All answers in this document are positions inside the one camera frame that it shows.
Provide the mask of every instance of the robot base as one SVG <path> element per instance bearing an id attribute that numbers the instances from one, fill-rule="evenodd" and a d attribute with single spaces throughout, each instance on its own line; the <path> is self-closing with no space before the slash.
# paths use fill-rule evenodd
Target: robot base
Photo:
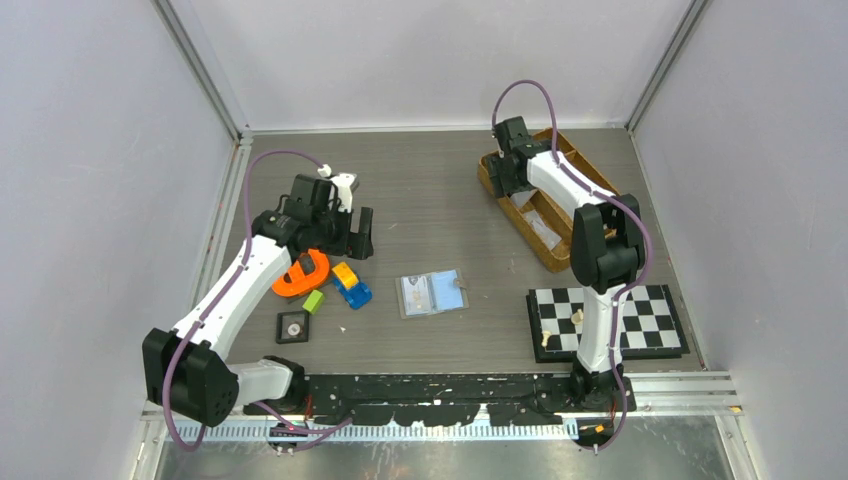
<path id="1" fill-rule="evenodd" d="M 609 412 L 616 405 L 616 410 L 621 411 L 621 393 L 612 370 L 589 373 L 579 361 L 573 365 L 568 390 L 574 407 L 588 412 Z M 624 366 L 619 364 L 616 368 L 627 394 L 627 410 L 636 410 L 636 398 L 630 379 L 624 376 Z"/>

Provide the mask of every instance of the chessboard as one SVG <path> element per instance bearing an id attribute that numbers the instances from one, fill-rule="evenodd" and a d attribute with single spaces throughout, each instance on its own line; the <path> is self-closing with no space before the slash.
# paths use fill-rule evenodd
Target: chessboard
<path id="1" fill-rule="evenodd" d="M 582 288 L 539 288 L 527 295 L 530 333 L 537 363 L 573 361 L 583 334 L 571 316 L 583 308 Z M 640 285 L 624 304 L 624 359 L 674 358 L 689 353 L 668 285 Z M 542 332 L 551 332 L 542 347 Z"/>

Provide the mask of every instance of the toy car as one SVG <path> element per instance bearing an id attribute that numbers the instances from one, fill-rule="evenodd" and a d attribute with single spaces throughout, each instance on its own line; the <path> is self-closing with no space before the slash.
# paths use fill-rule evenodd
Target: toy car
<path id="1" fill-rule="evenodd" d="M 347 300 L 350 308 L 357 310 L 371 300 L 372 294 L 368 285 L 359 280 L 353 270 L 345 262 L 333 267 L 333 285 Z"/>

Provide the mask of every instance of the robotic arm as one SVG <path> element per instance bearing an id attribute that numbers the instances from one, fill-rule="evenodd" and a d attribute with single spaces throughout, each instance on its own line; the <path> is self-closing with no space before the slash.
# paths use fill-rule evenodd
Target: robotic arm
<path id="1" fill-rule="evenodd" d="M 577 403 L 586 401 L 588 396 L 609 398 L 616 388 L 609 361 L 613 322 L 618 323 L 619 332 L 624 331 L 624 309 L 618 308 L 617 318 L 613 318 L 613 297 L 626 284 L 633 282 L 637 271 L 644 266 L 645 247 L 636 224 L 617 207 L 593 193 L 616 198 L 636 215 L 639 215 L 639 204 L 632 195 L 616 197 L 569 162 L 562 162 L 565 168 L 592 188 L 593 193 L 587 192 L 557 165 L 551 142 L 533 139 L 521 117 L 497 124 L 494 135 L 500 151 L 498 155 L 486 158 L 486 167 L 495 197 L 539 188 L 563 210 L 573 212 L 571 267 L 583 285 L 584 322 L 570 388 Z M 614 234 L 607 237 L 607 230 L 614 230 Z M 616 369 L 622 375 L 618 343 L 613 350 Z"/>
<path id="2" fill-rule="evenodd" d="M 180 341 L 216 299 L 214 311 L 191 337 L 180 356 L 171 385 L 171 408 L 203 425 L 214 427 L 234 406 L 258 400 L 283 399 L 298 405 L 303 391 L 303 368 L 277 357 L 255 363 L 227 365 L 236 334 L 247 317 L 292 263 L 317 248 L 329 255 L 365 259 L 371 243 L 373 210 L 362 208 L 359 231 L 351 232 L 356 176 L 329 178 L 298 175 L 281 211 L 266 210 L 253 221 L 252 242 L 242 266 L 247 241 L 206 297 L 170 332 L 153 329 L 142 344 L 148 400 L 161 405 L 165 372 Z M 243 268 L 237 281 L 234 273 Z"/>

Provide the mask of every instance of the white wall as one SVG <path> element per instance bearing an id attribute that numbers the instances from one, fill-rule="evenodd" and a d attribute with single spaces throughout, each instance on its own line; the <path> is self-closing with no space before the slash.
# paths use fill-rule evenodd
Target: white wall
<path id="1" fill-rule="evenodd" d="M 254 130 L 485 125 L 525 77 L 564 125 L 622 124 L 688 4 L 193 0 Z M 547 124 L 524 88 L 504 113 Z"/>
<path id="2" fill-rule="evenodd" d="M 0 14 L 0 478 L 119 478 L 232 144 L 151 3 Z"/>
<path id="3" fill-rule="evenodd" d="M 848 468 L 848 4 L 716 0 L 637 130 L 713 367 L 771 478 Z"/>

